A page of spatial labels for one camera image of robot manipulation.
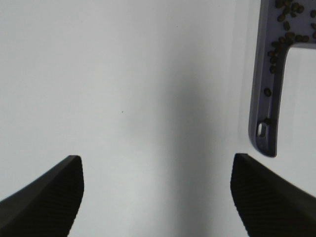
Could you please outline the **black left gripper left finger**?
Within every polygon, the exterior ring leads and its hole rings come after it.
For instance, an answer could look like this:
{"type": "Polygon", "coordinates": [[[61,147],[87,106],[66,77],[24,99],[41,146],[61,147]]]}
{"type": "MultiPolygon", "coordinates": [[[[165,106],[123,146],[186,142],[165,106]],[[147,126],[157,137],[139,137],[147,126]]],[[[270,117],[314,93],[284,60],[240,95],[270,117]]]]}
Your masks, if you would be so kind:
{"type": "Polygon", "coordinates": [[[84,192],[80,156],[68,156],[0,202],[2,237],[66,237],[84,192]]]}

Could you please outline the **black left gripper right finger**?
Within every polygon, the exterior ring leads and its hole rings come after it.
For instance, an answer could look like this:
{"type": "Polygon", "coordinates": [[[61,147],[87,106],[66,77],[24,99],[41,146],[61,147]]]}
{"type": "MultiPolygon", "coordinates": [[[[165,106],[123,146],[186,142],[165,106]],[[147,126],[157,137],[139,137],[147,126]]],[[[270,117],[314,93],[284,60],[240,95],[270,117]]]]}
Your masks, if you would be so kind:
{"type": "Polygon", "coordinates": [[[248,236],[316,235],[316,198],[248,154],[235,154],[230,189],[248,236]]]}

